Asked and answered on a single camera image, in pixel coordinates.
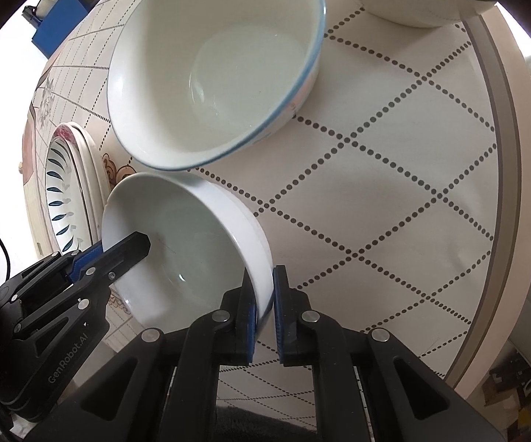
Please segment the pink rose white plate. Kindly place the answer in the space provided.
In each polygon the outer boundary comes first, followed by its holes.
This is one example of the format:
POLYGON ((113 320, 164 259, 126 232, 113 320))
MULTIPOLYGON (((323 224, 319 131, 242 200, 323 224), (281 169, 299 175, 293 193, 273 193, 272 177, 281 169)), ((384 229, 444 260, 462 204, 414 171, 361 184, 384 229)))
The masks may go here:
POLYGON ((85 250, 101 240, 109 195, 101 154, 75 123, 56 127, 45 160, 46 212, 59 251, 85 250))

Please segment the white bowl red flowers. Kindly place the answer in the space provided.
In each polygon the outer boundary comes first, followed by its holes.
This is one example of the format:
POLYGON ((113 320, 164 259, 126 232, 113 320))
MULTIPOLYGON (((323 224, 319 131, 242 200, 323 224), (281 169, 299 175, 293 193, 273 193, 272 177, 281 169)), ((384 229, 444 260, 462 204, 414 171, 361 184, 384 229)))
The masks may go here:
POLYGON ((229 190, 192 173, 134 173, 109 195, 101 242, 109 249, 133 232, 149 254, 115 282, 144 328, 173 332, 220 307, 248 278, 257 323, 271 308, 273 260, 252 211, 229 190))

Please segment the blue rim white bowl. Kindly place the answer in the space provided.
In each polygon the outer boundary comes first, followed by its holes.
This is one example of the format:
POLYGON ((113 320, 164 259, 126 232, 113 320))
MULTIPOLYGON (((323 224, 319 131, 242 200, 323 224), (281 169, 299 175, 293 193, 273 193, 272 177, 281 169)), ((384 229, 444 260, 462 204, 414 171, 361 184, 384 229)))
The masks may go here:
POLYGON ((325 17, 325 0, 140 1, 109 64, 118 142, 182 171, 275 133, 312 90, 325 17))

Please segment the blue leaf pattern plate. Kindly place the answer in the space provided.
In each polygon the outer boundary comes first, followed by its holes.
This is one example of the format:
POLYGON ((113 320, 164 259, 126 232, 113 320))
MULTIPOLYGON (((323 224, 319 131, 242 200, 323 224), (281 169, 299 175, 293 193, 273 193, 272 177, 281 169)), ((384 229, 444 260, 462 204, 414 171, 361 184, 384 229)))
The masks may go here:
POLYGON ((50 141, 45 163, 43 182, 52 235, 61 252, 83 249, 90 240, 87 216, 76 165, 64 139, 50 141))

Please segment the patterned diamond tablecloth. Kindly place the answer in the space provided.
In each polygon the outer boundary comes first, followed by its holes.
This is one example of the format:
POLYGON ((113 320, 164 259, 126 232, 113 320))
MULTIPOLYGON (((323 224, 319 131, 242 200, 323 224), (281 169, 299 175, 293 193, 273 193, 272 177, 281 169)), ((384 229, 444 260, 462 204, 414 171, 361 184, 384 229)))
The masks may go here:
MULTIPOLYGON (((164 171, 121 146, 108 112, 111 55, 140 1, 97 3, 36 86, 24 173, 49 241, 59 249, 46 153, 56 127, 75 123, 97 145, 109 194, 134 173, 192 173, 229 190, 314 310, 388 330, 468 396, 531 280, 531 78, 500 11, 419 29, 325 0, 318 73, 297 113, 225 158, 164 171)), ((273 317, 271 307, 250 365, 220 372, 219 401, 311 424, 311 369, 276 361, 273 317)))

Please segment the blue folded mat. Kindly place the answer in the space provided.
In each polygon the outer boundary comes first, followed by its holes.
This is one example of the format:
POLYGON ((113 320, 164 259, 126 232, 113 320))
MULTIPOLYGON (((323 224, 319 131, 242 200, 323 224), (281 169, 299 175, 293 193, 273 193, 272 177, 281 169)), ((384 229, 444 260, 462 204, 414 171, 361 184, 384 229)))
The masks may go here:
POLYGON ((83 0, 57 0, 36 28, 31 42, 46 58, 52 57, 59 45, 90 12, 83 0))

